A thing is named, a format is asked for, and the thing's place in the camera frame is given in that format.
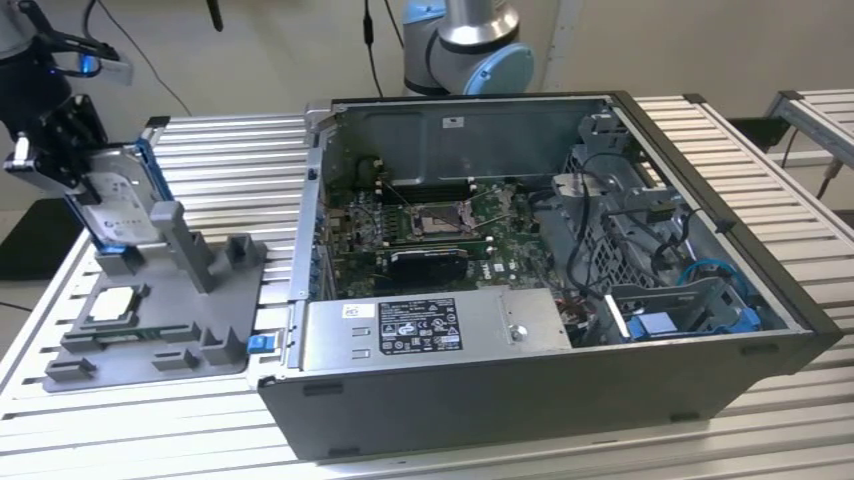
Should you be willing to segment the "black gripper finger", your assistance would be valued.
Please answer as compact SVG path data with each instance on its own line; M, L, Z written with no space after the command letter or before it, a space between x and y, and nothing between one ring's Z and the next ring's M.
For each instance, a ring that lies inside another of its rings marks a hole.
M45 115L43 128L49 150L73 166L81 166L85 155L107 145L107 135L90 97L73 94Z
M53 153L39 148L22 132L2 162L2 169L50 194L70 197L82 205L101 203L101 196L87 178L87 166L78 155Z

